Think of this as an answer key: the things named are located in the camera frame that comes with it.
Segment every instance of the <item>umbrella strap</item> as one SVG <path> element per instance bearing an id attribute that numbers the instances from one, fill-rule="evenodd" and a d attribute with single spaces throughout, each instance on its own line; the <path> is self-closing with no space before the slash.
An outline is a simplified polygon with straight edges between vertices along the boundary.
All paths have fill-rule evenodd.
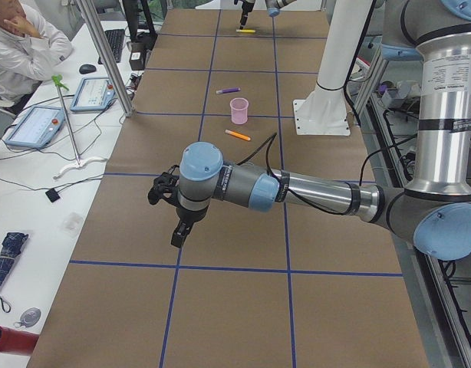
<path id="1" fill-rule="evenodd" d="M 12 309 L 12 306 L 11 304 L 6 301 L 6 299 L 4 299 L 3 297 L 0 296 L 0 305 L 2 306 L 2 310 L 5 312 L 5 313 L 10 313 L 11 312 L 11 309 Z"/>

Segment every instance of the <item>yellow marker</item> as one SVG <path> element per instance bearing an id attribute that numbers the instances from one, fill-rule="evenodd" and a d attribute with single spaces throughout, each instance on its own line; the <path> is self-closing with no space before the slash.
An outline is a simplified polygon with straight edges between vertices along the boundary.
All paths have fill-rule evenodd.
<path id="1" fill-rule="evenodd" d="M 256 33 L 255 29 L 236 29 L 235 31 L 238 33 Z"/>
<path id="2" fill-rule="evenodd" d="M 228 129 L 226 129 L 226 133 L 229 134 L 230 136 L 235 136 L 237 138 L 240 138 L 241 140 L 247 140 L 247 141 L 251 140 L 250 136 L 245 136 L 244 134 L 241 134 L 241 133 L 232 132 L 231 130 L 228 130 Z"/>

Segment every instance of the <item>purple marker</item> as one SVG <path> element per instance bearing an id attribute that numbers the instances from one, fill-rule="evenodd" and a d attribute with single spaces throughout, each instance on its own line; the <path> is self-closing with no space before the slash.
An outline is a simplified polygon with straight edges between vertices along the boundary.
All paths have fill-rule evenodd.
<path id="1" fill-rule="evenodd" d="M 216 94 L 230 94 L 232 92 L 239 92 L 241 89 L 239 87 L 236 88 L 227 88 L 226 90 L 218 90 Z"/>

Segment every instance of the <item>green clip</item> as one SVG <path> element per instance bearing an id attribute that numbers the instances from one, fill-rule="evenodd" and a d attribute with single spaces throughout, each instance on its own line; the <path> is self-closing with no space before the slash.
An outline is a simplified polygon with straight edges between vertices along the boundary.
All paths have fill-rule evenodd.
<path id="1" fill-rule="evenodd" d="M 63 78 L 63 77 L 61 76 L 61 74 L 59 74 L 59 75 L 54 75 L 53 77 L 51 77 L 51 79 L 53 80 L 55 86 L 57 86 L 57 87 L 63 87 L 63 88 L 65 88 L 66 90 L 69 90 L 66 85 L 64 85 L 63 83 L 61 83 L 61 79 L 62 79 L 62 78 Z"/>

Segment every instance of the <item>orange marker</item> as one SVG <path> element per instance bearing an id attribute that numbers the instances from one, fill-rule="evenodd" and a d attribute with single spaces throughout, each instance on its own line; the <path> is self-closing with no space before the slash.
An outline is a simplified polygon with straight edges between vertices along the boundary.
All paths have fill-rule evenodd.
<path id="1" fill-rule="evenodd" d="M 247 140 L 247 141 L 251 140 L 250 136 L 245 136 L 244 134 L 241 134 L 241 133 L 232 132 L 231 130 L 228 130 L 228 129 L 226 129 L 226 133 L 229 134 L 230 136 L 235 136 L 236 138 L 240 138 L 241 140 Z"/>

